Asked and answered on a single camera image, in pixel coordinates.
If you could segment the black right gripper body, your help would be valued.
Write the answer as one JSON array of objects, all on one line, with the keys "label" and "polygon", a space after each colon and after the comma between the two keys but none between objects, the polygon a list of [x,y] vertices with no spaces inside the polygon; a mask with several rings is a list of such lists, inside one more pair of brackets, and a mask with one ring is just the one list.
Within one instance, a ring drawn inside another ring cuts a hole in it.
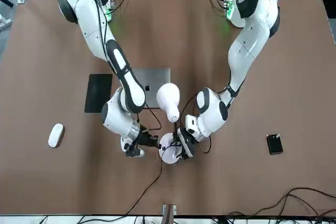
[{"label": "black right gripper body", "polygon": [[138,145],[143,145],[147,147],[152,147],[152,135],[146,127],[140,127],[138,136],[136,138],[136,143]]}]

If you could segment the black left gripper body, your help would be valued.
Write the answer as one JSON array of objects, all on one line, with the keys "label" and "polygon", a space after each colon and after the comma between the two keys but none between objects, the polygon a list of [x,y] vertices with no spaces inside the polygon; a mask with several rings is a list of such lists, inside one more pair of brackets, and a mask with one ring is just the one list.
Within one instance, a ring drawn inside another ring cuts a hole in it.
[{"label": "black left gripper body", "polygon": [[181,143],[181,154],[183,160],[191,158],[195,154],[195,138],[185,129],[179,127],[177,130],[179,142]]}]

